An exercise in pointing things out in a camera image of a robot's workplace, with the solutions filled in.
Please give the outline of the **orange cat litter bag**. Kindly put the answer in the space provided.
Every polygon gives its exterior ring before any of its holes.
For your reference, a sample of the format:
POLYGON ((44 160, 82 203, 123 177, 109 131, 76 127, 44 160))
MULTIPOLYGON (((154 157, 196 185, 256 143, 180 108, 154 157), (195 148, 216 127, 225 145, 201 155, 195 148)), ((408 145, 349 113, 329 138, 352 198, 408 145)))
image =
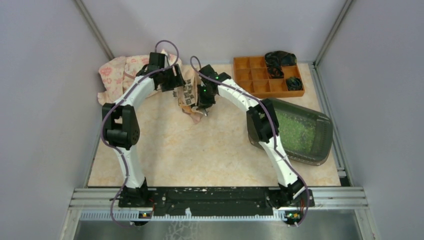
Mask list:
POLYGON ((201 79, 190 66, 183 66, 181 74, 185 84, 173 90, 173 97, 176 98, 181 111, 188 115, 194 124, 198 124, 205 117, 197 106, 197 85, 201 84, 201 79))

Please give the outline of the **grey metal scoop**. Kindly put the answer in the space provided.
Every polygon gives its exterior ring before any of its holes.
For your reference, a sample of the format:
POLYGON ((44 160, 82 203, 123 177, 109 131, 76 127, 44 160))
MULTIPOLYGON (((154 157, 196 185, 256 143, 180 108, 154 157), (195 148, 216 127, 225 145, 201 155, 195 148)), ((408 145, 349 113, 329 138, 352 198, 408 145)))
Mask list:
POLYGON ((199 108, 199 110, 202 112, 202 114, 204 115, 204 116, 208 116, 209 115, 209 107, 200 107, 199 108))

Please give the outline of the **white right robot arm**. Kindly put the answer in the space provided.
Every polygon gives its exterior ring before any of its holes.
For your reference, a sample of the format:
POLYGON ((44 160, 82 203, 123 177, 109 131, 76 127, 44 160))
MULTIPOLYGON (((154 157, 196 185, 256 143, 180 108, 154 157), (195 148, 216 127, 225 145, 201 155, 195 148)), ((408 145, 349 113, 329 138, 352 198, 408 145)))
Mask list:
POLYGON ((295 206, 301 200, 301 194, 307 186, 293 168, 284 150, 278 131, 279 122, 271 100, 251 95, 227 73, 216 73, 211 65, 204 66, 197 73, 209 84, 209 89, 205 90, 205 93, 211 93, 213 97, 219 95, 246 113, 248 135, 254 142, 259 143, 271 160, 282 191, 283 203, 295 206))

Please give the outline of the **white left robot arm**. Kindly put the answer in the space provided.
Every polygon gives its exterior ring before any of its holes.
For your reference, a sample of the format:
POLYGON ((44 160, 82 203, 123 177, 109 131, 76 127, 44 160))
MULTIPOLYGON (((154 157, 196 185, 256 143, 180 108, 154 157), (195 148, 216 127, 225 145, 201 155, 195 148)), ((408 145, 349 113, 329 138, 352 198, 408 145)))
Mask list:
POLYGON ((138 207, 149 203, 150 193, 136 147, 141 136, 137 109, 158 87, 166 92, 184 85, 178 58, 170 62, 165 53, 151 52, 147 64, 135 74, 123 73, 133 80, 123 95, 102 106, 100 139, 116 154, 123 173, 117 197, 129 198, 138 207))

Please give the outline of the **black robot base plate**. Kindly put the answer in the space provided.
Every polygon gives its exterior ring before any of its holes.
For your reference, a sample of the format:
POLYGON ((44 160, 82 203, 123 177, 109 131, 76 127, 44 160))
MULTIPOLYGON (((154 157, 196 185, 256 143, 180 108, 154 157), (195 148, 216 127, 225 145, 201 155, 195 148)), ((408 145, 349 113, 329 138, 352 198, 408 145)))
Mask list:
POLYGON ((136 224, 149 220, 302 222, 315 206, 313 192, 292 197, 279 187, 124 187, 117 204, 138 208, 136 224))

